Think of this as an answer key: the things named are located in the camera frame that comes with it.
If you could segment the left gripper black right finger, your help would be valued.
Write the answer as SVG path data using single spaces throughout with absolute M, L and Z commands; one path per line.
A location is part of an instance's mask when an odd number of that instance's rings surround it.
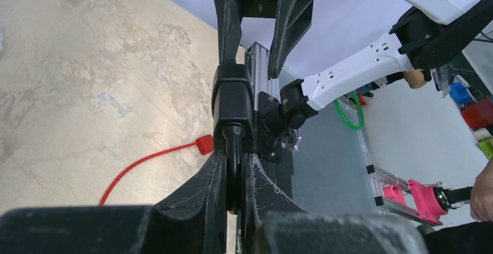
M 241 253 L 427 253 L 396 216 L 308 213 L 272 181 L 256 154 L 242 160 Z

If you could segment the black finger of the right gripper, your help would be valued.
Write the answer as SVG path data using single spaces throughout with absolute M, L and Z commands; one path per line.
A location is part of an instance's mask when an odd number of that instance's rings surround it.
M 232 64 L 242 37 L 240 0 L 214 0 L 219 40 L 219 63 Z
M 268 63 L 269 78 L 278 78 L 287 56 L 312 24 L 314 0 L 277 0 L 274 36 Z

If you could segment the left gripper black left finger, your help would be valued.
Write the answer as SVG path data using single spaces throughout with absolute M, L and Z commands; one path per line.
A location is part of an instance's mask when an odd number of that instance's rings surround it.
M 224 253 L 226 156 L 218 151 L 154 205 L 13 209 L 2 253 Z

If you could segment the black padlock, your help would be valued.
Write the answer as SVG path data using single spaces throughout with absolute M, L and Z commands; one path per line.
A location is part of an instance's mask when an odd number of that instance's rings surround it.
M 244 64 L 227 63 L 217 67 L 211 99 L 214 119 L 213 146 L 226 156 L 227 211 L 241 211 L 242 158 L 252 153 L 253 92 Z

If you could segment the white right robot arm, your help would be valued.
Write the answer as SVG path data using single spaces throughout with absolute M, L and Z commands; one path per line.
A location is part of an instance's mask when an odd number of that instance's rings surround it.
M 410 9 L 377 41 L 336 65 L 284 87 L 280 106 L 264 120 L 277 139 L 338 97 L 410 69 L 434 69 L 452 60 L 492 20 L 492 0 L 404 0 Z M 235 61 L 244 17 L 275 20 L 267 64 L 279 76 L 288 54 L 311 26 L 314 0 L 214 0 L 219 66 L 212 94 L 216 149 L 253 152 L 256 146 L 254 93 L 249 70 Z

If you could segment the person hand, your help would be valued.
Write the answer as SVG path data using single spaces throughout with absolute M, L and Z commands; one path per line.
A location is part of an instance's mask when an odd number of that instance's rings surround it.
M 492 221 L 492 158 L 475 179 L 471 190 L 470 215 L 477 221 Z

